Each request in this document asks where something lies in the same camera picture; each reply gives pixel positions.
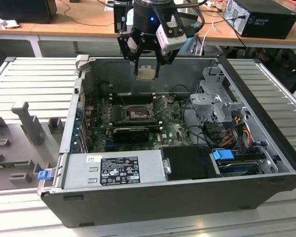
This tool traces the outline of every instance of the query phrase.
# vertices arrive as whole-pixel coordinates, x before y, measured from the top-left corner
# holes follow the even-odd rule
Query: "open computer chassis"
[[[296,150],[257,99],[277,90],[251,92],[242,68],[270,78],[237,62],[178,58],[147,81],[153,58],[137,77],[122,58],[89,58],[41,199],[75,228],[252,209],[294,189]]]

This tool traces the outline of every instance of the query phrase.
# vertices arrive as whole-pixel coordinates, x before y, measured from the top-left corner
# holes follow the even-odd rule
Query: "metal slotted surface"
[[[28,60],[36,62],[36,59],[33,58]],[[23,65],[28,62],[19,60],[18,63]],[[256,75],[242,77],[243,79],[260,78]],[[58,76],[40,77],[37,80],[53,81],[55,78],[57,81],[66,81],[65,77],[60,80]],[[22,80],[28,80],[28,77],[23,77]],[[289,100],[283,96],[280,90],[255,91],[254,93],[263,105],[287,103]],[[34,95],[31,96],[29,98],[33,101],[45,102],[53,101],[55,95],[53,97],[41,95],[37,96],[37,99]],[[13,102],[13,97],[10,97],[9,100],[6,103]],[[296,118],[292,119],[290,111],[272,111],[269,114],[281,121],[283,128],[296,124]],[[291,139],[290,141],[293,146],[296,146],[296,140]],[[0,234],[4,237],[296,237],[296,189],[278,193],[254,210],[77,229],[65,228],[55,214],[41,201],[36,189],[18,190],[17,192],[1,191]]]
[[[263,64],[252,59],[229,62],[296,150],[296,99]],[[235,89],[230,89],[241,101]]]
[[[0,75],[0,117],[20,123],[11,112],[13,103],[29,103],[29,113],[40,122],[50,117],[66,121],[74,81],[75,58],[16,58]]]

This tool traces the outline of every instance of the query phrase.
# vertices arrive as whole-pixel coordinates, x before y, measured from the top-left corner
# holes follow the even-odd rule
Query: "white paper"
[[[13,28],[20,26],[15,20],[2,20],[0,19],[0,28],[6,29],[6,28]]]
[[[101,162],[102,156],[87,156],[87,163],[90,162]]]

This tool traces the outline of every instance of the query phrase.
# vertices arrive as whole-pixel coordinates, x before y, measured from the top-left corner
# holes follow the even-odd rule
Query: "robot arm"
[[[154,51],[155,78],[158,78],[160,66],[171,64],[186,39],[203,26],[199,22],[183,26],[177,9],[198,7],[205,2],[175,5],[173,0],[134,0],[133,28],[130,32],[120,32],[117,37],[124,59],[135,63],[134,75],[138,74],[140,55]]]

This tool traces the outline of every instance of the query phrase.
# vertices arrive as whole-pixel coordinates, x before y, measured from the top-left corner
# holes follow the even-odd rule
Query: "power supply label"
[[[138,157],[101,159],[101,185],[140,183]]]

